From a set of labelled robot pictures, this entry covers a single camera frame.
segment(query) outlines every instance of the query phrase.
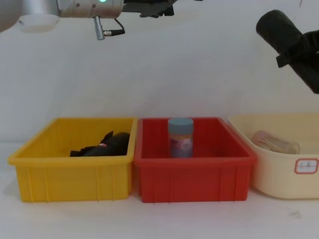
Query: black cylinder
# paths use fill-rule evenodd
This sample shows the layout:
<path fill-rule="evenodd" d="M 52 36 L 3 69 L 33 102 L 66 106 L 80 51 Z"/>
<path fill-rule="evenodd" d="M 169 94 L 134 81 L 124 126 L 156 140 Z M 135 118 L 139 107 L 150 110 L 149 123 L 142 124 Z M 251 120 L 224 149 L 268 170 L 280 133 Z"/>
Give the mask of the black cylinder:
<path fill-rule="evenodd" d="M 278 53 L 286 51 L 302 37 L 292 21 L 279 10 L 263 15 L 257 23 L 256 31 Z"/>

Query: cream plastic bin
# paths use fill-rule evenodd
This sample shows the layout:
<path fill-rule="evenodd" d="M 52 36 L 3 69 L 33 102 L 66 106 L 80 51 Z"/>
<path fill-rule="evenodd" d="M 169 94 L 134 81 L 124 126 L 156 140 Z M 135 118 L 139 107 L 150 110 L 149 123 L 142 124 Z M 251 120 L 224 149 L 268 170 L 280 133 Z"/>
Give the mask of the cream plastic bin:
<path fill-rule="evenodd" d="M 231 126 L 258 154 L 253 186 L 282 199 L 319 198 L 319 114 L 239 115 Z M 271 152 L 254 145 L 259 130 L 300 145 L 300 154 Z"/>

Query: plastic bin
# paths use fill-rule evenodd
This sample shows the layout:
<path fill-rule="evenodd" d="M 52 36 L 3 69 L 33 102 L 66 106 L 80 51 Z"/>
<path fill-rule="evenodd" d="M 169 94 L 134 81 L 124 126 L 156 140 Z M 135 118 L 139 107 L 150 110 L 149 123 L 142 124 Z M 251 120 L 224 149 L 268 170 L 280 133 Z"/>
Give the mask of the plastic bin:
<path fill-rule="evenodd" d="M 256 189 L 282 199 L 319 198 L 319 114 L 241 115 L 229 121 L 259 156 L 253 175 Z M 257 147 L 251 139 L 258 130 L 299 143 L 300 154 Z"/>
<path fill-rule="evenodd" d="M 135 165 L 145 203 L 244 201 L 256 155 L 218 118 L 193 118 L 193 158 L 170 158 L 168 119 L 141 119 Z"/>
<path fill-rule="evenodd" d="M 131 134 L 126 156 L 69 157 L 70 150 L 97 145 L 110 131 Z M 136 119 L 57 119 L 30 140 L 8 162 L 16 166 L 24 202 L 126 199 Z"/>

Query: red plastic bin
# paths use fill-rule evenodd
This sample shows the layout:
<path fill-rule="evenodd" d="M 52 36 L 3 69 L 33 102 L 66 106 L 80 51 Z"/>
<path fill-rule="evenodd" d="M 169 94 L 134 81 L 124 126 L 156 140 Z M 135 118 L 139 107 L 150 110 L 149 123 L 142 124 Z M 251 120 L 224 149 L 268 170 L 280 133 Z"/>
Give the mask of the red plastic bin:
<path fill-rule="evenodd" d="M 139 120 L 134 162 L 142 201 L 245 201 L 256 154 L 222 119 L 193 120 L 193 158 L 170 158 L 168 119 Z"/>

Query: yellow plastic bin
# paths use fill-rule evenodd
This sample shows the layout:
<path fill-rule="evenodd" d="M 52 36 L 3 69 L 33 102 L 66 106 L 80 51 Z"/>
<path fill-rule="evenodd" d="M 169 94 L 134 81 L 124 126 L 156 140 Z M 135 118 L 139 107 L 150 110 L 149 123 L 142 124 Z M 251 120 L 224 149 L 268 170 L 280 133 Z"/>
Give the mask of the yellow plastic bin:
<path fill-rule="evenodd" d="M 132 187 L 136 130 L 136 119 L 56 119 L 8 160 L 16 167 L 21 200 L 126 199 Z M 126 156 L 69 157 L 70 150 L 97 145 L 110 131 L 131 134 Z"/>
<path fill-rule="evenodd" d="M 233 128 L 258 154 L 253 186 L 282 199 L 319 198 L 319 114 L 270 114 L 230 117 Z M 265 150 L 251 141 L 265 130 L 300 145 L 300 154 Z"/>

